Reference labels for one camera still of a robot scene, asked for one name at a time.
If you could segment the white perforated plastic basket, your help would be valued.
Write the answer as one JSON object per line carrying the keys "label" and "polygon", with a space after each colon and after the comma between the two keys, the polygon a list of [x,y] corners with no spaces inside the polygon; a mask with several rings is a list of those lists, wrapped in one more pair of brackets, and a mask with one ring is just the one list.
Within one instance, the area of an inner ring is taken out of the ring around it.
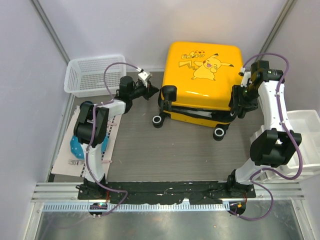
{"label": "white perforated plastic basket", "polygon": [[64,78],[64,91],[77,98],[105,96],[116,93],[120,78],[127,74],[121,54],[76,58],[69,61]]}

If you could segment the yellow cartoon hard-shell suitcase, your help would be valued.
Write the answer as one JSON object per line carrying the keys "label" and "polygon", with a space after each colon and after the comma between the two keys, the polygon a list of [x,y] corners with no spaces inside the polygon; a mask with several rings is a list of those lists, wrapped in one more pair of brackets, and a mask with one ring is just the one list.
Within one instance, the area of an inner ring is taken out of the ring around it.
{"label": "yellow cartoon hard-shell suitcase", "polygon": [[176,41],[168,49],[155,128],[166,118],[213,129],[221,141],[235,119],[229,103],[242,78],[241,50],[234,45]]}

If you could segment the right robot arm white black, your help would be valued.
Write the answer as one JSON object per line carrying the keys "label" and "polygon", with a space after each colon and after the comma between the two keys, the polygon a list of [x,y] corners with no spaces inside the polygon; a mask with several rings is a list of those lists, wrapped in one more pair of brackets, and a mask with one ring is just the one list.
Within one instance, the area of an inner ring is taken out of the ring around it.
{"label": "right robot arm white black", "polygon": [[295,180],[302,172],[302,163],[298,164],[298,171],[292,177],[277,171],[278,167],[287,165],[294,154],[298,155],[299,160],[302,159],[299,150],[302,135],[293,130],[285,106],[283,91],[286,74],[286,71],[271,69],[267,60],[253,62],[249,71],[242,68],[239,72],[241,84],[234,85],[231,90],[229,111],[174,106],[172,102],[176,99],[176,88],[162,87],[158,97],[159,114],[152,118],[152,124],[160,128],[166,117],[172,118],[174,115],[182,117],[185,122],[206,120],[216,123],[213,138],[221,141],[234,119],[242,119],[246,113],[261,106],[264,124],[251,141],[249,159],[228,176],[226,193],[236,198],[252,191],[255,179],[265,171]]}

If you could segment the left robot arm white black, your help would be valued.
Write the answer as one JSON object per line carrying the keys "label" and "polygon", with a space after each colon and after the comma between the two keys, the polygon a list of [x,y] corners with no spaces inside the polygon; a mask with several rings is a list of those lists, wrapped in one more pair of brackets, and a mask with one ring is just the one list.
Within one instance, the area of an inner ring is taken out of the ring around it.
{"label": "left robot arm white black", "polygon": [[107,136],[108,120],[129,112],[133,100],[148,100],[159,89],[150,82],[151,74],[145,71],[134,81],[130,76],[120,79],[119,89],[111,102],[93,104],[84,102],[76,120],[73,134],[81,145],[85,161],[83,183],[77,185],[78,199],[102,199],[107,192],[106,174],[102,163],[102,145]]}

